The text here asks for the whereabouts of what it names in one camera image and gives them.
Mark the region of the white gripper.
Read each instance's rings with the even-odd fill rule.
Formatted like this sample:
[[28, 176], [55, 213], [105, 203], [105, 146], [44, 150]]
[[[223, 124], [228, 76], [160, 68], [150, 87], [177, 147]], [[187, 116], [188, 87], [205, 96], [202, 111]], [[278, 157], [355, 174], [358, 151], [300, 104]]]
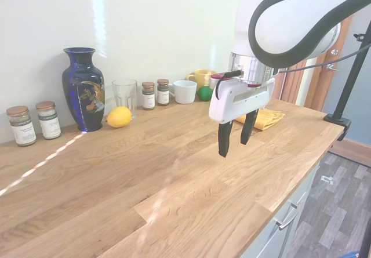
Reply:
[[246, 145], [252, 134], [260, 108], [271, 99], [275, 79], [251, 88], [239, 78], [221, 81], [213, 91], [209, 107], [210, 119], [220, 123], [218, 128], [219, 155], [226, 157], [230, 145], [233, 120], [246, 115], [241, 132], [241, 143]]

